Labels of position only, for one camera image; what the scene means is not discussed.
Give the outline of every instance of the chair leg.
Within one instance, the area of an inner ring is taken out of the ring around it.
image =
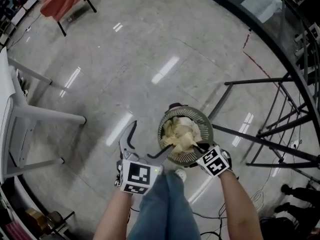
[[[58,23],[58,25],[59,25],[59,27],[60,27],[63,35],[66,36],[67,34],[66,34],[66,32],[64,31],[63,27],[61,26],[60,22],[58,21],[57,23]]]
[[[92,5],[92,3],[90,2],[90,0],[86,0],[88,2],[88,4],[91,6],[92,10],[96,13],[97,10],[96,8],[94,8],[94,6]]]

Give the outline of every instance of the laundry basket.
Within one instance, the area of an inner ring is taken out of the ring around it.
[[[158,141],[161,149],[164,149],[166,146],[161,142],[162,136],[164,133],[164,124],[168,120],[171,120],[174,117],[187,117],[193,120],[200,129],[200,135],[202,138],[201,142],[208,143],[212,145],[214,143],[214,131],[211,125],[210,120],[203,114],[201,111],[194,107],[188,105],[181,105],[180,103],[174,103],[169,106],[169,110],[165,112],[164,117],[162,118],[159,129],[158,129]],[[199,159],[199,155],[195,152],[175,155],[169,154],[168,159],[180,166],[188,167],[191,164],[195,163]]]

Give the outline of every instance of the person's left arm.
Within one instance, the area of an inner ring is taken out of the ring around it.
[[[93,240],[125,240],[130,207],[131,194],[117,188],[95,231]]]

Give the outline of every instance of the polished concrete floor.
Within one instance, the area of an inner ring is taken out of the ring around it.
[[[138,121],[133,144],[139,154],[160,150],[157,129],[172,103],[188,104],[209,115],[227,89],[224,82],[282,77],[285,68],[249,27],[212,0],[91,0],[94,13],[79,2],[61,21],[63,37],[52,18],[40,15],[37,5],[13,37],[8,54],[20,63],[51,78],[46,86],[30,81],[31,105],[83,115],[84,126],[40,122],[35,129],[28,162],[63,157],[65,164],[24,174],[26,182],[49,211],[67,215],[83,239],[91,239],[111,199],[119,159],[119,135],[115,129]],[[63,92],[59,87],[67,87]],[[299,95],[287,84],[295,101]],[[235,86],[213,123],[255,135],[267,117],[276,94],[272,83]],[[284,97],[275,105],[270,121],[278,118]],[[285,112],[290,111],[286,104]],[[302,126],[299,149],[317,154],[319,147],[312,124]],[[290,133],[283,142],[288,141]],[[276,142],[280,137],[275,135]],[[295,130],[293,139],[299,139]],[[244,155],[250,141],[214,131],[214,141],[230,152],[233,169],[260,216],[273,215],[273,208],[287,197],[283,183],[306,186],[308,179],[288,169],[247,167],[259,146]],[[277,163],[264,147],[259,163]],[[285,155],[286,161],[293,161]],[[177,166],[166,161],[165,168]],[[209,178],[198,167],[188,168],[185,196],[193,211],[216,217],[224,203],[219,178]],[[308,170],[314,176],[318,172]],[[139,208],[139,197],[133,207]],[[293,203],[305,206],[303,202]],[[128,231],[137,213],[131,213]],[[195,216],[200,232],[219,228],[219,220]],[[228,239],[226,221],[222,238]],[[214,239],[206,234],[203,239]]]

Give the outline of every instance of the blue jeans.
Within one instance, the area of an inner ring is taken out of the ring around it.
[[[159,175],[140,204],[140,213],[128,240],[200,240],[184,183],[170,171]]]

